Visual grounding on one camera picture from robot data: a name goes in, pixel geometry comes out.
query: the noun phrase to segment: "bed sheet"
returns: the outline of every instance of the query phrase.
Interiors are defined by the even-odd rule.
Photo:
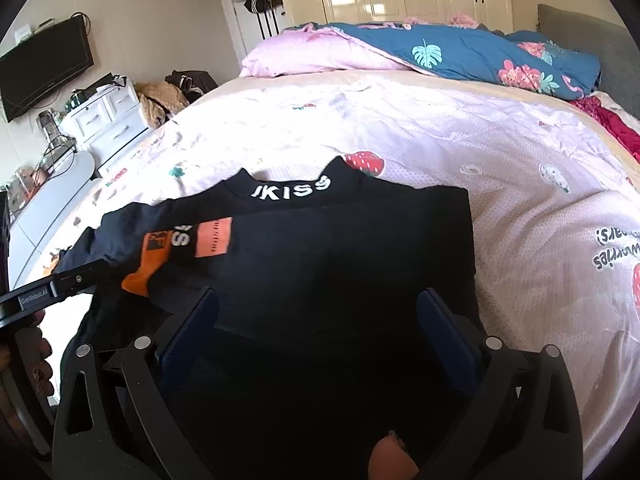
[[[411,72],[235,80],[124,160],[50,251],[127,203],[194,194],[240,168],[311,180],[335,155],[363,170],[376,160],[392,182],[469,190],[482,322],[512,348],[561,348],[588,475],[640,399],[640,173],[598,123],[559,100]],[[88,301],[76,298],[76,317]],[[77,324],[67,321],[47,316],[44,333],[71,338]]]

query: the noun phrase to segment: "cabinet handle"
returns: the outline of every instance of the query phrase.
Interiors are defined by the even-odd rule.
[[[128,126],[125,126],[123,129],[121,129],[117,134],[115,134],[113,137],[111,137],[111,140],[115,140],[117,139],[119,136],[121,136],[124,132],[126,132],[129,129]]]

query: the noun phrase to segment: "flat-screen television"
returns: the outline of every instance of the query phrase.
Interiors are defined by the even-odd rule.
[[[0,98],[11,121],[94,64],[84,17],[51,25],[0,57]]]

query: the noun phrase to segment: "red fabric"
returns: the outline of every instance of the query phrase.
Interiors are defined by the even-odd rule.
[[[640,162],[640,135],[629,128],[615,112],[603,108],[600,99],[590,96],[571,101],[571,104],[602,124]]]

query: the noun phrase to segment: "beige mattress edge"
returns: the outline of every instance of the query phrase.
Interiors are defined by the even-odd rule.
[[[547,95],[536,94],[518,88],[508,88],[505,86],[472,82],[454,81],[439,77],[429,77],[412,71],[403,70],[340,70],[334,72],[322,72],[315,74],[288,75],[274,79],[268,78],[236,78],[223,84],[220,88],[210,92],[205,98],[194,105],[204,104],[211,98],[223,95],[234,94],[249,89],[269,89],[279,86],[296,85],[309,86],[316,84],[353,84],[360,81],[367,75],[377,75],[385,77],[391,81],[409,86],[421,86],[424,88],[443,88],[462,92],[470,92],[485,96],[512,99],[527,103],[538,103],[554,108],[565,110],[576,115],[590,130],[594,131],[606,145],[609,151],[619,160],[636,189],[640,189],[640,163],[606,130],[601,124],[589,117],[583,111],[560,99]]]

